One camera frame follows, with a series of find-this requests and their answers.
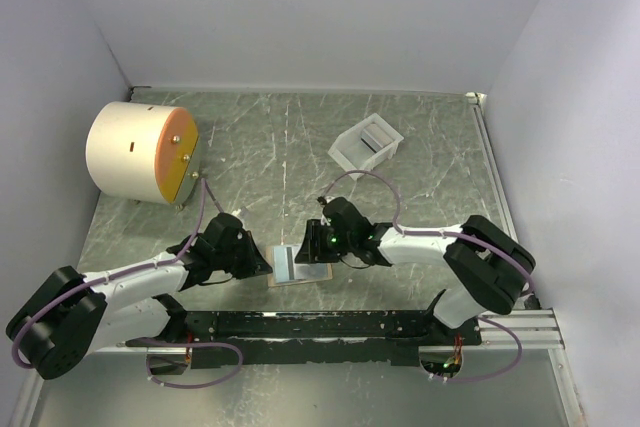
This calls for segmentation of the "beige leather card holder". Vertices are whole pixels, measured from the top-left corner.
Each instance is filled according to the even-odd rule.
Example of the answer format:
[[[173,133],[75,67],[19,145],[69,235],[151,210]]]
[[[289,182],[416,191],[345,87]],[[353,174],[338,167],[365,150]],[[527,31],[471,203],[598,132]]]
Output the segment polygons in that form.
[[[272,248],[267,249],[267,262],[273,268],[272,262]],[[330,264],[296,264],[296,280],[286,284],[275,284],[273,281],[273,275],[267,276],[267,282],[269,287],[284,287],[291,285],[300,285],[306,283],[317,283],[328,281],[333,278],[332,266]]]

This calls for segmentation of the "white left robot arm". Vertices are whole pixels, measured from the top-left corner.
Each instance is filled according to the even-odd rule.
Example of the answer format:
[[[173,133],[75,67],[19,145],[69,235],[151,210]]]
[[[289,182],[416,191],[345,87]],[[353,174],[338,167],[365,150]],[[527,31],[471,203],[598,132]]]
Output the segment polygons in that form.
[[[181,243],[124,267],[54,271],[6,327],[21,368],[58,378],[87,355],[121,342],[173,346],[192,339],[175,294],[204,287],[215,272],[244,280],[271,273],[242,221],[226,213]]]

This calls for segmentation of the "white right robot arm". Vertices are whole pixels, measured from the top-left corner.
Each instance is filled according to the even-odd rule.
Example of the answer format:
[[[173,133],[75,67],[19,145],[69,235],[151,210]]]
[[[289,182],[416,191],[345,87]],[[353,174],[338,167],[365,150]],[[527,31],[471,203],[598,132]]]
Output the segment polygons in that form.
[[[524,247],[483,216],[439,229],[411,229],[395,221],[372,223],[350,201],[336,197],[324,204],[320,219],[307,221],[295,262],[331,264],[347,255],[367,266],[449,267],[459,285],[437,296],[424,321],[426,337],[439,345],[486,311],[510,314],[533,289],[536,265]]]

